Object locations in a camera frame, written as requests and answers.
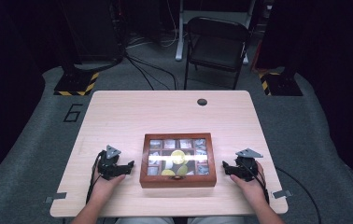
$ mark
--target dark curtain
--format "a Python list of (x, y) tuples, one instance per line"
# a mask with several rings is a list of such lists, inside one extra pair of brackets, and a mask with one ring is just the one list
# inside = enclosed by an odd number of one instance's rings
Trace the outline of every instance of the dark curtain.
[(353, 1), (276, 0), (257, 66), (288, 66), (312, 13), (318, 27), (297, 72), (313, 86), (337, 152), (353, 169)]
[(67, 54), (76, 60), (56, 0), (0, 1), (0, 163), (42, 96), (42, 74), (60, 65), (49, 40), (50, 26), (63, 37)]

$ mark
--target black chair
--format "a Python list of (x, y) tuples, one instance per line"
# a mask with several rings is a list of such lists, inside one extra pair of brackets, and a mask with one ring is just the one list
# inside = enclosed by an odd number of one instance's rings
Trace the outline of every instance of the black chair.
[(195, 17), (188, 22), (188, 55), (185, 84), (188, 83), (190, 63), (235, 73), (233, 90), (237, 85), (247, 52), (248, 29), (238, 22)]

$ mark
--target hand-tracking device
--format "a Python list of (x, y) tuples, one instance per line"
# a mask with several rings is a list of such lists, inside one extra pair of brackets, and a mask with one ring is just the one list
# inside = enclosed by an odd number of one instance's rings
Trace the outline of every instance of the hand-tracking device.
[[(121, 154), (121, 151), (111, 146), (106, 146), (106, 150), (102, 150), (97, 158), (95, 158), (94, 165), (92, 166), (92, 178), (87, 192), (86, 203), (89, 201), (92, 195), (92, 189), (100, 176), (105, 180), (110, 180), (116, 176), (129, 175), (131, 173), (131, 170), (134, 167), (134, 161), (130, 161), (127, 165), (117, 165), (116, 163), (120, 157), (119, 154)], [(94, 180), (94, 172), (97, 167), (100, 176)]]
[(129, 175), (134, 167), (134, 161), (130, 161), (127, 165), (117, 165), (121, 151), (106, 146), (106, 151), (100, 152), (100, 160), (98, 163), (98, 173), (103, 179), (109, 180), (119, 175)]
[(237, 166), (230, 166), (226, 161), (222, 162), (225, 174), (236, 175), (247, 182), (256, 179), (263, 189), (266, 202), (269, 203), (270, 199), (266, 188), (266, 182), (264, 181), (263, 176), (261, 176), (261, 173), (258, 172), (258, 164), (255, 161), (255, 158), (262, 158), (263, 156), (250, 148), (236, 152), (235, 154), (237, 155), (237, 159), (235, 159)]

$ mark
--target wrist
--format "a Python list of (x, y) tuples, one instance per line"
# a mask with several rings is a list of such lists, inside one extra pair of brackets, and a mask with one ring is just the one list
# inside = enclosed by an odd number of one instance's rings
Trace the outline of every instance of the wrist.
[(109, 197), (107, 197), (107, 195), (93, 194), (88, 203), (104, 206), (108, 199)]
[(269, 206), (269, 204), (266, 202), (264, 198), (257, 198), (248, 202), (254, 211), (258, 211), (262, 209), (264, 206)]

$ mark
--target wooden box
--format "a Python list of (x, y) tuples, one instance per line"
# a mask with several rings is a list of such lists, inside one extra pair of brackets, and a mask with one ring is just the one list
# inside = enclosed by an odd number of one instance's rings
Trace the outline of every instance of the wooden box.
[(211, 134), (145, 134), (139, 182), (144, 189), (214, 187)]

